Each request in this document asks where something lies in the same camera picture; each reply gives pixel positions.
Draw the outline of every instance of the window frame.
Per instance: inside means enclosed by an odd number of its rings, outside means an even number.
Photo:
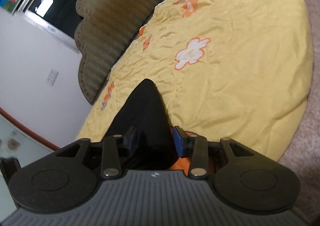
[[[68,48],[72,49],[76,53],[79,53],[79,50],[76,46],[76,42],[72,37],[70,37],[63,31],[59,30],[52,24],[48,23],[37,14],[28,10],[28,7],[31,5],[30,1],[31,0],[22,0],[22,2],[20,3],[20,5],[18,6],[18,8],[14,13],[22,17],[28,23],[40,28],[45,32],[48,32],[50,35],[55,37],[55,39],[57,39],[59,42],[63,43],[64,45],[66,45]]]

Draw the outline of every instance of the beige carpet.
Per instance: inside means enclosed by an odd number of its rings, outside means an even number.
[[[313,81],[302,122],[280,163],[300,178],[295,211],[308,222],[320,214],[320,0],[305,0],[312,29]]]

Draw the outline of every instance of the metal screw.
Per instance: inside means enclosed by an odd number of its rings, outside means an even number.
[[[116,175],[119,174],[119,170],[118,169],[109,168],[109,169],[103,170],[103,174],[105,176],[116,176]]]
[[[202,168],[195,168],[195,169],[192,169],[190,172],[194,176],[202,176],[207,173],[207,170],[202,169]]]

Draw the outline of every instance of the black pants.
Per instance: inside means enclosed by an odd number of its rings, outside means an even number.
[[[105,137],[124,135],[130,126],[137,128],[139,148],[121,158],[122,169],[165,170],[178,160],[161,96],[149,79],[133,90]]]

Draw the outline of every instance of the orange flower pattern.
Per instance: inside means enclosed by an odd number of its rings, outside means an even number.
[[[152,36],[152,35],[150,35],[150,37],[148,37],[148,38],[144,41],[144,43],[143,43],[143,50],[146,50],[146,49],[148,48],[148,46],[149,46],[149,44],[150,44],[151,36]]]
[[[196,12],[198,8],[198,0],[179,0],[173,3],[173,5],[183,4],[183,14],[182,18],[191,16]]]
[[[111,93],[112,93],[112,90],[114,89],[114,87],[115,87],[115,84],[113,82],[108,86],[108,92],[103,99],[104,101],[102,103],[101,110],[103,110],[107,106],[108,101],[111,98]]]
[[[138,34],[137,39],[140,38],[140,37],[143,35],[145,28],[146,28],[145,26],[142,26],[142,27],[139,29],[139,34]]]

